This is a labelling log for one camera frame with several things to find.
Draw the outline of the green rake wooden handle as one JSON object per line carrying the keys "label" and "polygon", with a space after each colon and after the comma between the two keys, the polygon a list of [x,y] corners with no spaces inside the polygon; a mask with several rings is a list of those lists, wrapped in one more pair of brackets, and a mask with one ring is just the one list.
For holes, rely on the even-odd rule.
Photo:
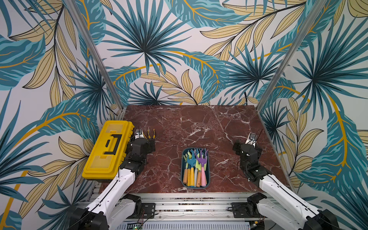
{"label": "green rake wooden handle", "polygon": [[191,158],[191,153],[188,151],[184,156],[183,156],[184,160],[185,160],[185,169],[184,169],[184,175],[183,175],[183,183],[184,185],[187,185],[187,181],[188,181],[188,160]]}

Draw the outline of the teal claw rake yellow handle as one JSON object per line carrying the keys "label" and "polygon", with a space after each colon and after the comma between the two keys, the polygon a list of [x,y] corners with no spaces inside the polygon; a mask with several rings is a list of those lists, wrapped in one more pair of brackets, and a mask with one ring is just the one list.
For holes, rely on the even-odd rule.
{"label": "teal claw rake yellow handle", "polygon": [[197,160],[197,149],[191,149],[189,152],[191,154],[190,161],[193,163]]}

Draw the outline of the light blue fork rake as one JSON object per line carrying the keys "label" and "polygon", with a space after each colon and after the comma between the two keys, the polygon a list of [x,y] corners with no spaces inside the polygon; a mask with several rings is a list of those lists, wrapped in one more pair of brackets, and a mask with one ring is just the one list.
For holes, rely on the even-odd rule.
{"label": "light blue fork rake", "polygon": [[197,175],[198,175],[198,169],[195,168],[194,170],[194,186],[197,187]]}

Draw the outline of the purple rake pink handle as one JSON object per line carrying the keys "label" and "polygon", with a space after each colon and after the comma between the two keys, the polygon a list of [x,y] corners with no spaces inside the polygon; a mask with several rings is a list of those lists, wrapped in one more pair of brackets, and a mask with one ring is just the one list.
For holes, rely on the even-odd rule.
{"label": "purple rake pink handle", "polygon": [[206,177],[206,169],[205,169],[205,165],[207,164],[208,158],[207,159],[202,159],[201,158],[201,150],[199,150],[199,154],[200,157],[198,158],[199,163],[201,164],[201,187],[206,187],[207,186],[207,177]]}

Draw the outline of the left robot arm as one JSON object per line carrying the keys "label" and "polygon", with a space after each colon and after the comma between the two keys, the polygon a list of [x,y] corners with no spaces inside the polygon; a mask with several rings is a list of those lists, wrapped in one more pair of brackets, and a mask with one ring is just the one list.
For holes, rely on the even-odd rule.
{"label": "left robot arm", "polygon": [[136,129],[129,141],[129,153],[118,173],[104,191],[86,208],[76,208],[68,214],[67,230],[114,230],[124,220],[137,216],[141,198],[127,194],[126,190],[136,181],[147,164],[147,155],[155,152],[156,130],[150,135]]}

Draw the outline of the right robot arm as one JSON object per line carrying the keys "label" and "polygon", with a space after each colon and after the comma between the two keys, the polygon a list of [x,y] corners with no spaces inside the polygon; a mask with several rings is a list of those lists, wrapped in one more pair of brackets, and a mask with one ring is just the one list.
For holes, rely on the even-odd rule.
{"label": "right robot arm", "polygon": [[285,230],[338,230],[335,214],[320,210],[302,199],[259,163],[262,149],[256,135],[245,143],[239,141],[233,150],[240,157],[239,166],[245,178],[266,194],[256,193],[247,199],[246,210],[251,216],[264,216]]}

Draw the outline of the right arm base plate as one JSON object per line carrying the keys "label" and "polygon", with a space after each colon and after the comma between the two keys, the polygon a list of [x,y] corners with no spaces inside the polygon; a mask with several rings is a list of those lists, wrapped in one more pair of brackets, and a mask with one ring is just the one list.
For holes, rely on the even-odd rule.
{"label": "right arm base plate", "polygon": [[248,202],[233,202],[231,206],[227,208],[227,211],[233,214],[234,218],[259,218],[264,219],[256,204]]}

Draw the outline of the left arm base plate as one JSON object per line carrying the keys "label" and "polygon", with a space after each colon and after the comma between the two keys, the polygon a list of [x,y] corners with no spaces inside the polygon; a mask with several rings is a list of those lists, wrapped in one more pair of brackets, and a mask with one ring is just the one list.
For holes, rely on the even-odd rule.
{"label": "left arm base plate", "polygon": [[155,216],[155,203],[142,203],[136,206],[135,211],[127,219],[149,219]]}

